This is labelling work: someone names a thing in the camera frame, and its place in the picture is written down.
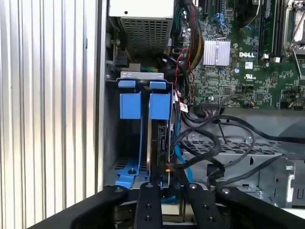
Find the capacitor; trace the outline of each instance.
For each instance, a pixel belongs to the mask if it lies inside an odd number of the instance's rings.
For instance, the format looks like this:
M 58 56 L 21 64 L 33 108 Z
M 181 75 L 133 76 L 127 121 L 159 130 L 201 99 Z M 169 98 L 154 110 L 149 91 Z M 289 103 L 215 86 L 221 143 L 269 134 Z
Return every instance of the capacitor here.
M 208 100 L 208 101 L 214 101 L 214 96 L 207 96 L 207 97 L 206 97 L 206 100 Z
M 236 74 L 238 74 L 238 73 L 239 73 L 239 68 L 234 68 L 234 72 L 235 72 Z

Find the yellow wire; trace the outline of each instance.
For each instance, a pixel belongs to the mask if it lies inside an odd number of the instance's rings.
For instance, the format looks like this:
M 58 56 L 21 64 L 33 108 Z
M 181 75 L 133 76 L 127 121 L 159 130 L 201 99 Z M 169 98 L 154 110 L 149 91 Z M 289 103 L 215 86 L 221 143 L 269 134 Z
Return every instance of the yellow wire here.
M 202 34 L 201 34 L 201 32 L 200 32 L 200 33 L 199 33 L 199 40 L 201 40 L 201 39 L 202 39 Z M 199 45 L 198 45 L 198 52 L 197 52 L 197 54 L 195 55 L 195 58 L 194 58 L 194 60 L 193 60 L 193 62 L 192 62 L 192 64 L 191 64 L 191 69 L 194 68 L 195 63 L 197 62 L 198 58 L 200 57 L 201 46 L 202 46 L 202 43 L 199 42 Z

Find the chip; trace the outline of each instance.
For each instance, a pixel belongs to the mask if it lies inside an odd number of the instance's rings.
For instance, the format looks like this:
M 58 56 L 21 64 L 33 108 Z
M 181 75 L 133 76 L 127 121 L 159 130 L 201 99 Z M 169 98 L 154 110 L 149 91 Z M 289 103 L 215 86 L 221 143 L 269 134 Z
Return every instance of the chip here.
M 225 95 L 231 94 L 231 88 L 230 87 L 225 87 L 224 88 L 224 94 Z
M 256 100 L 257 101 L 261 101 L 261 100 L 263 100 L 263 98 L 264 98 L 264 94 L 263 93 L 257 93 L 256 94 Z

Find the screw hole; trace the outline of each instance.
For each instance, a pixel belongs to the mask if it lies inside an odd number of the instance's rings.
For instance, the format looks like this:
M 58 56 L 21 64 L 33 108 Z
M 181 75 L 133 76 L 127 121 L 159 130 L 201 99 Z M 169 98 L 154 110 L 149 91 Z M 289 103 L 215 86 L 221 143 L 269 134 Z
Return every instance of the screw hole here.
M 253 157 L 251 157 L 250 158 L 250 165 L 253 165 L 253 163 L 254 163 L 254 159 L 253 159 Z
M 130 169 L 129 171 L 128 171 L 128 174 L 136 174 L 137 173 L 137 171 L 135 171 L 134 169 Z
M 215 221 L 216 221 L 212 216 L 208 217 L 208 220 L 212 223 L 215 223 Z
M 151 220 L 152 220 L 152 218 L 150 216 L 145 217 L 145 221 L 151 221 Z

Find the pcie slot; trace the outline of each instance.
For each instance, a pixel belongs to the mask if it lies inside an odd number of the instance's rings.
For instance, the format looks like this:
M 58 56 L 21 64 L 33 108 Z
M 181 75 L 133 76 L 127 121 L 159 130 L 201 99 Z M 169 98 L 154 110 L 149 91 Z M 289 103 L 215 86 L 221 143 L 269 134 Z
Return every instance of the pcie slot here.
M 214 0 L 214 15 L 222 12 L 223 0 Z
M 202 8 L 202 15 L 208 16 L 210 14 L 211 1 L 210 0 L 202 0 L 199 2 L 199 6 Z

